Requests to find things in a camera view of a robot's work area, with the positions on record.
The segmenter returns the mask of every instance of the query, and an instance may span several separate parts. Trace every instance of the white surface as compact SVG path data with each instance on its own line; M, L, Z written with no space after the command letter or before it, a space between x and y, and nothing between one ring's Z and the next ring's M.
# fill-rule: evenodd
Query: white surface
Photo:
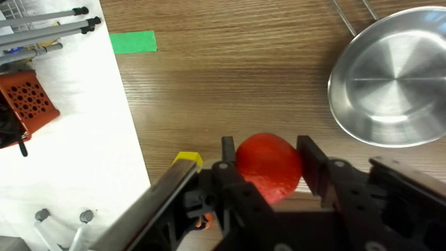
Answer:
M36 9L28 7L29 14L87 6L87 17L103 20L99 0L40 0L30 6ZM33 61L61 116L33 134L26 143L29 157L21 157L18 146L0 150L0 234L22 237L33 251L47 250L33 229L40 209L53 215L43 227L67 247L81 212L95 213L88 233L96 239L149 187L105 23L62 43L62 50Z

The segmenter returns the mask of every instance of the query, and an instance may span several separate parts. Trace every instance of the stainless steel pan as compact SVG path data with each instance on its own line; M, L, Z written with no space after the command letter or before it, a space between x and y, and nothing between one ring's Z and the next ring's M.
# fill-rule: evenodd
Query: stainless steel pan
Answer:
M446 134L446 8L412 8L379 20L355 37L328 82L337 123L375 146L407 147Z

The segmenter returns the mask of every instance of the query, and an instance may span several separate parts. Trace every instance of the hole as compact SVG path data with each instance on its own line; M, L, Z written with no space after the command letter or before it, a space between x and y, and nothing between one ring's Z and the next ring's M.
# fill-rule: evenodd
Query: hole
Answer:
M260 206L259 205L254 205L254 206L252 206L252 210L254 211L254 212L260 212Z
M207 196L206 199L204 200L204 203L206 203L206 205L212 205L212 204L214 203L214 201L215 201L215 196L213 196L213 195L209 195L209 196Z

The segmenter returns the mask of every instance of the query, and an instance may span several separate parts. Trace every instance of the screw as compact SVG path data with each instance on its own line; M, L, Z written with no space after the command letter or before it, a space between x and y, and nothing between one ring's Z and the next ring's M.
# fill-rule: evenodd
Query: screw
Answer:
M222 163L219 164L219 168L226 169L227 168L227 164L222 162Z
M338 167L343 167L343 166L345 166L345 163L344 163L343 161L340 161L340 160L336 161L334 164L335 164L336 166L338 166Z
M381 245L381 243L375 241L369 241L365 243L365 250L367 251L387 251L387 249Z
M290 246L285 243L278 243L274 246L274 251L293 251Z

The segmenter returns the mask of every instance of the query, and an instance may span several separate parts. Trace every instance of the yellow marker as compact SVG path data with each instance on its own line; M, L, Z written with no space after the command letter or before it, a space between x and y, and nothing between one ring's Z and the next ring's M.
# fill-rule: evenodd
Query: yellow marker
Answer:
M200 167L200 169L203 167L203 159L198 152L179 152L172 164L175 163L175 161L177 161L178 159L193 160L197 163L197 166Z

